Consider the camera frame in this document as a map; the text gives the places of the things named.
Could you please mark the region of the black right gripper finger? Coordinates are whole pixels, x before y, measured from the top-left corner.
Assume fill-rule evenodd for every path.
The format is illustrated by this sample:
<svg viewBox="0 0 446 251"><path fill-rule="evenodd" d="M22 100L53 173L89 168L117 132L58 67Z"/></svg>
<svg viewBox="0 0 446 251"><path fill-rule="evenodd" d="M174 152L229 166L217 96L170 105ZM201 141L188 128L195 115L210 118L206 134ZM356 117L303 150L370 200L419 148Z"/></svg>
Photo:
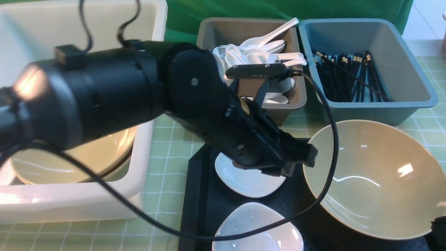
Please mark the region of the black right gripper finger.
<svg viewBox="0 0 446 251"><path fill-rule="evenodd" d="M438 244L446 244L446 216L440 216L431 222L431 232Z"/></svg>

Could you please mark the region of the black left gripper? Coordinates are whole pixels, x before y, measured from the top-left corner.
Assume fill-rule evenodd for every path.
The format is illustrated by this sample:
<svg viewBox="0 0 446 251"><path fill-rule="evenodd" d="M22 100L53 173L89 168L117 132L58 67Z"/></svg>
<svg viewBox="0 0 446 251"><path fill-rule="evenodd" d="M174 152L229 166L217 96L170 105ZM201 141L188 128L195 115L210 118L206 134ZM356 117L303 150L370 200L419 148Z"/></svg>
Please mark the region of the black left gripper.
<svg viewBox="0 0 446 251"><path fill-rule="evenodd" d="M318 150L308 141L289 143L293 138L280 130L256 103L231 98L195 122L195 133L220 150L238 168L258 169L266 175L292 176L297 161L314 167Z"/></svg>

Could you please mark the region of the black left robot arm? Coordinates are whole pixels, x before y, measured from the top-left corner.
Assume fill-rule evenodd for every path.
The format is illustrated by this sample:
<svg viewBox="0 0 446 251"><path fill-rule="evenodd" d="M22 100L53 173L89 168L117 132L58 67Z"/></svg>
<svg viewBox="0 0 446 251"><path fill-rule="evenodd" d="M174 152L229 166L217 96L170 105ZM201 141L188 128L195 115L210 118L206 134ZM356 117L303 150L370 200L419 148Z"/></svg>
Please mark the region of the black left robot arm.
<svg viewBox="0 0 446 251"><path fill-rule="evenodd" d="M297 164L314 167L317 149L261 108L270 85L292 75L283 64L231 67L228 86L213 54L190 43L55 54L1 89L1 163L32 142L64 151L167 114L238 168L290 177Z"/></svg>

